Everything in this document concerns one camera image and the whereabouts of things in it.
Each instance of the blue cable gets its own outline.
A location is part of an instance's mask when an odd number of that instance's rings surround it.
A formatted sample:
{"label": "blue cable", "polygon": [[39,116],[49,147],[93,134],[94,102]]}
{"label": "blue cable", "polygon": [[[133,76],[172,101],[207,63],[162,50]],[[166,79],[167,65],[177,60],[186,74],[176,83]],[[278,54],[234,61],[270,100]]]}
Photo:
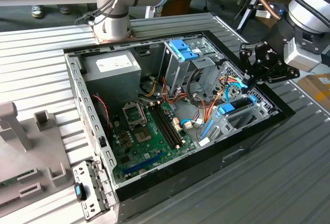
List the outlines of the blue cable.
{"label": "blue cable", "polygon": [[229,102],[229,88],[230,86],[237,86],[240,89],[242,88],[242,86],[239,83],[230,83],[227,85],[226,89],[225,89],[225,96],[226,96],[226,101]]}
{"label": "blue cable", "polygon": [[242,80],[240,78],[236,78],[236,80],[238,81],[238,83],[230,83],[230,84],[227,85],[227,87],[225,89],[225,97],[226,97],[227,102],[229,102],[229,88],[230,88],[230,86],[237,86],[239,89],[248,87],[246,84],[244,84],[242,82]]}
{"label": "blue cable", "polygon": [[191,119],[184,119],[181,121],[181,125],[184,125],[186,122],[192,121]]}

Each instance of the metal workbench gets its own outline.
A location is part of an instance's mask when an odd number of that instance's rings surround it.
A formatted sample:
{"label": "metal workbench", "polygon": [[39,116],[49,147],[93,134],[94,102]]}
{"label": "metal workbench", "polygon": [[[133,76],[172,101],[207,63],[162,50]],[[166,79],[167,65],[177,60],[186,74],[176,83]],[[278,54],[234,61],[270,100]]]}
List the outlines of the metal workbench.
{"label": "metal workbench", "polygon": [[[243,39],[210,14],[133,20],[138,37],[209,29],[234,53]],[[94,44],[86,25],[0,34],[0,102],[18,119],[47,109],[56,116],[72,166],[92,155],[79,120],[63,48]],[[296,115],[254,151],[142,213],[134,223],[329,223],[330,115],[293,82],[271,85]],[[92,223],[108,223],[107,213]],[[73,187],[0,223],[84,223]]]}

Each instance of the ram slot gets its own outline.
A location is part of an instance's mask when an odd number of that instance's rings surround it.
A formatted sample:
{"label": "ram slot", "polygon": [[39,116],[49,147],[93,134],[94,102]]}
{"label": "ram slot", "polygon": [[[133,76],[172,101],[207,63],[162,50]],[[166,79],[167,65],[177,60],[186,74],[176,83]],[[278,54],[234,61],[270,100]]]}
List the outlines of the ram slot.
{"label": "ram slot", "polygon": [[158,128],[161,130],[162,134],[165,136],[165,139],[166,139],[167,143],[169,144],[170,148],[172,148],[172,149],[175,148],[175,143],[173,142],[172,137],[168,133],[167,128],[163,123],[163,120],[161,120],[158,117],[154,108],[149,109],[149,112],[153,116]]}
{"label": "ram slot", "polygon": [[167,116],[165,116],[162,108],[160,106],[155,107],[155,114],[158,116],[160,120],[163,120],[162,123],[164,123],[166,127],[166,131],[169,133],[169,135],[172,138],[172,141],[175,145],[182,145],[182,141],[180,137],[178,136],[177,132],[175,131],[172,124],[168,121]]}

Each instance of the blue clip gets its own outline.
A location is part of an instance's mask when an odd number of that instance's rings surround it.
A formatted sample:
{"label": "blue clip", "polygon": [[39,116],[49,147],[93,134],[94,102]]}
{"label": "blue clip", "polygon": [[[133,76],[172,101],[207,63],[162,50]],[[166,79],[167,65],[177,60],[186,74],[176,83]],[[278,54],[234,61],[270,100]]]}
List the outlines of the blue clip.
{"label": "blue clip", "polygon": [[185,44],[181,39],[170,41],[170,45],[183,61],[194,60],[199,57],[198,54],[193,53],[189,45]]}
{"label": "blue clip", "polygon": [[223,104],[219,107],[219,111],[223,115],[228,113],[228,112],[231,112],[233,110],[235,110],[235,108],[233,107],[233,105],[231,103]]}
{"label": "blue clip", "polygon": [[77,195],[80,195],[81,194],[80,186],[79,185],[76,186],[76,194]]}
{"label": "blue clip", "polygon": [[254,95],[250,96],[250,100],[252,101],[253,104],[255,104],[257,102],[257,98]]}

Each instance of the blue drive bay latch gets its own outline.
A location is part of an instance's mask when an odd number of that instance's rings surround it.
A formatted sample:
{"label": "blue drive bay latch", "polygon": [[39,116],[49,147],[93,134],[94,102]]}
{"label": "blue drive bay latch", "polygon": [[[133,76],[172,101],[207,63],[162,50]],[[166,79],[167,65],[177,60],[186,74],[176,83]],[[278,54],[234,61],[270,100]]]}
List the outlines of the blue drive bay latch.
{"label": "blue drive bay latch", "polygon": [[183,61],[194,60],[199,57],[198,54],[193,53],[189,45],[185,44],[181,39],[170,41],[170,46]]}

